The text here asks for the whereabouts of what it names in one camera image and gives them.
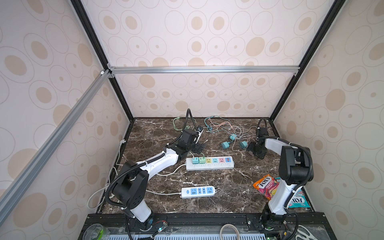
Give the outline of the green charger plug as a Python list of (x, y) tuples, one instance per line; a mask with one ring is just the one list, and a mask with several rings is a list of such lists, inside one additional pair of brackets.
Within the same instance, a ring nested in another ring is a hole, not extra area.
[(206, 163), (206, 157), (199, 157), (199, 164), (205, 164)]

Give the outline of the long white power strip pastel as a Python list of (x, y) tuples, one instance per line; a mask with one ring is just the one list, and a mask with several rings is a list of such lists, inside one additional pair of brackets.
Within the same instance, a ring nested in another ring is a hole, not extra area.
[(192, 164), (192, 158), (186, 158), (187, 171), (230, 170), (235, 167), (231, 156), (206, 157), (205, 164)]

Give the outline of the short white power strip blue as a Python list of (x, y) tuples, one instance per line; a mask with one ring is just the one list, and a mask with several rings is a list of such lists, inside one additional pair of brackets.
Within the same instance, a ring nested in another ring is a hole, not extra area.
[(191, 199), (191, 198), (213, 197), (216, 194), (216, 192), (217, 191), (213, 186), (182, 188), (181, 198)]

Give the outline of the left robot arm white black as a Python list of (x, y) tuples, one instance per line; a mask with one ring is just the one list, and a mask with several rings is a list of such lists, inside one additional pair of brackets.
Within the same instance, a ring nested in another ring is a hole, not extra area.
[(117, 177), (106, 189), (106, 202), (121, 208), (129, 217), (142, 224), (151, 224), (153, 213), (145, 203), (144, 197), (149, 180), (164, 169), (185, 159), (190, 152), (199, 154), (203, 146), (199, 144), (204, 128), (183, 130), (163, 151), (147, 160), (126, 162)]

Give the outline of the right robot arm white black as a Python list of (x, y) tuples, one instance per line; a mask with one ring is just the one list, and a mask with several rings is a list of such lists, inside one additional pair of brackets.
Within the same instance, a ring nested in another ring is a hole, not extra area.
[(269, 136), (267, 128), (258, 127), (257, 138), (247, 150), (257, 159), (264, 159), (270, 150), (280, 156), (277, 191), (263, 210), (264, 220), (281, 220), (288, 213), (290, 201), (314, 178), (311, 151), (307, 147), (282, 138)]

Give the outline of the orange Fox's candy bag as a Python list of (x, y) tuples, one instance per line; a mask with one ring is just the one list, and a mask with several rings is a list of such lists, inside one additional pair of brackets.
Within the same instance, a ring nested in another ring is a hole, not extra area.
[(279, 181), (267, 174), (253, 184), (253, 187), (258, 190), (264, 197), (271, 200), (275, 195)]

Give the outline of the green Fox's candy bag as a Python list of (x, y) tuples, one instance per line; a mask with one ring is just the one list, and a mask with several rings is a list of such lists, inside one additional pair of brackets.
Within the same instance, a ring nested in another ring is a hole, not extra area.
[(295, 194), (292, 196), (292, 190), (295, 185), (287, 185), (284, 180), (281, 178), (276, 178), (279, 183), (278, 188), (275, 192), (275, 195), (270, 201), (270, 207), (277, 212), (277, 210), (282, 211), (287, 208), (309, 208), (310, 205), (305, 198), (305, 195), (302, 191), (302, 187), (296, 190)]

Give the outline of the white scissors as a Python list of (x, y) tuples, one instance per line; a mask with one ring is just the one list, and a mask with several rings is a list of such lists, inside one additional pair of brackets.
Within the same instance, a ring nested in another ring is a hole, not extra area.
[(305, 226), (299, 225), (295, 240), (318, 240)]

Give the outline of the clear plastic cup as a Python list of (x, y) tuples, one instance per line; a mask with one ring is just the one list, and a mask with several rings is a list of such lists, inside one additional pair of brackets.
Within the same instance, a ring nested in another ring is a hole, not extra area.
[(101, 224), (93, 224), (83, 234), (83, 240), (108, 240), (110, 231)]

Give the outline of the silver aluminium rail horizontal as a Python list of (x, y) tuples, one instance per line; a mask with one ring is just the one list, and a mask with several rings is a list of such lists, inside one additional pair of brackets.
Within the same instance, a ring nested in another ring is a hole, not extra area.
[(113, 74), (297, 73), (299, 66), (113, 67)]

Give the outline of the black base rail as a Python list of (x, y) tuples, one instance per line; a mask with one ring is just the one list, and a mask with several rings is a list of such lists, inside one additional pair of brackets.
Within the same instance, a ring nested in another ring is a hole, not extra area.
[(126, 214), (90, 214), (84, 223), (84, 226), (79, 235), (79, 239), (91, 225), (101, 224), (107, 228), (123, 228), (125, 231), (129, 227), (130, 233), (144, 233), (149, 231), (155, 232), (155, 228), (160, 224), (167, 223), (168, 227), (221, 227), (225, 224), (232, 224), (236, 227), (244, 227), (249, 231), (265, 232), (267, 225), (272, 226), (274, 229), (272, 233), (286, 230), (288, 225), (303, 225), (313, 227), (315, 225), (324, 226), (326, 236), (331, 240), (337, 237), (333, 232), (324, 213), (288, 213), (286, 217), (275, 217), (271, 222), (263, 222), (263, 214), (261, 213), (248, 213), (248, 214), (154, 214), (149, 223), (152, 228), (142, 228), (142, 223), (136, 219), (129, 218)]

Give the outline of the silver aluminium rail diagonal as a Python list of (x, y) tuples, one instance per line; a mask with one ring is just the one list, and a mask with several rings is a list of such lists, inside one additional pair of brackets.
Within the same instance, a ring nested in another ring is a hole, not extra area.
[(105, 69), (90, 85), (83, 96), (77, 101), (69, 113), (53, 131), (43, 146), (36, 152), (31, 161), (13, 181), (5, 194), (1, 197), (1, 225), (4, 224), (12, 210), (16, 207), (22, 196), (36, 179), (69, 130), (74, 126), (85, 108), (89, 105), (98, 90), (111, 76), (112, 71)]

